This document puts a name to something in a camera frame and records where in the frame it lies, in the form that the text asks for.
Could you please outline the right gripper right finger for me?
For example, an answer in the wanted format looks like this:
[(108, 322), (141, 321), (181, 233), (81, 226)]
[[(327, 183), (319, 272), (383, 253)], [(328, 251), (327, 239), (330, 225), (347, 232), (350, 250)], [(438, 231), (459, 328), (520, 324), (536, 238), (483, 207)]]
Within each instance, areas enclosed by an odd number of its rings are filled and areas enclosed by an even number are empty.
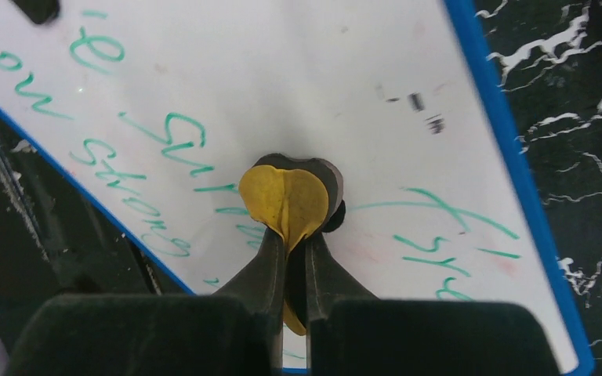
[(341, 308), (376, 296), (332, 256), (324, 235), (305, 245), (306, 368), (309, 375), (340, 375), (346, 366), (348, 324)]

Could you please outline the blue framed whiteboard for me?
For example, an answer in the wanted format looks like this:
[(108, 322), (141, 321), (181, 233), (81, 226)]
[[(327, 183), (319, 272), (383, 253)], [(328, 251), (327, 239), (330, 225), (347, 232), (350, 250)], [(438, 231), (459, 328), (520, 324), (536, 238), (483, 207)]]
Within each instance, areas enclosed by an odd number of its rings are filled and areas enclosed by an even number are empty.
[(0, 116), (187, 291), (255, 256), (245, 172), (319, 157), (366, 288), (517, 303), (595, 367), (470, 1), (0, 1)]

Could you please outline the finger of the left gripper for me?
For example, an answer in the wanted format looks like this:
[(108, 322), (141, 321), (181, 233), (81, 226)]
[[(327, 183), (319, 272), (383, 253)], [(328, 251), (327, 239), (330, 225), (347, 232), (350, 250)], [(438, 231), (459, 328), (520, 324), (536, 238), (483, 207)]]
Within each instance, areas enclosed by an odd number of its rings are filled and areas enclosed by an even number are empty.
[(52, 23), (60, 14), (59, 0), (11, 0), (33, 24)]

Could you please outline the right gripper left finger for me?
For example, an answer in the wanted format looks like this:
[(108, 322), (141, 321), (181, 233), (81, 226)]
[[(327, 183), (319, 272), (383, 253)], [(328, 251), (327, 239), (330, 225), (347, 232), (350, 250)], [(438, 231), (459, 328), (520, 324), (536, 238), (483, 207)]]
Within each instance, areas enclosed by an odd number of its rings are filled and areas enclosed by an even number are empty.
[(216, 292), (234, 304), (230, 354), (242, 375), (282, 375), (285, 244), (265, 230), (256, 256)]

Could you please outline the yellow bone-shaped eraser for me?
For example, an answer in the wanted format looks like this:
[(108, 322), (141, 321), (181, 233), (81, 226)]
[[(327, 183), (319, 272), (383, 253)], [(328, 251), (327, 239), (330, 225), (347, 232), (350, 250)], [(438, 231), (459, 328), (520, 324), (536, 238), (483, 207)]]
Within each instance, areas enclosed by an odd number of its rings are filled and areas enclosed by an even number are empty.
[(283, 241), (283, 322), (299, 336), (307, 333), (303, 242), (317, 233), (333, 232), (343, 224), (343, 184), (342, 173), (325, 159), (268, 154), (242, 176), (238, 185), (249, 215)]

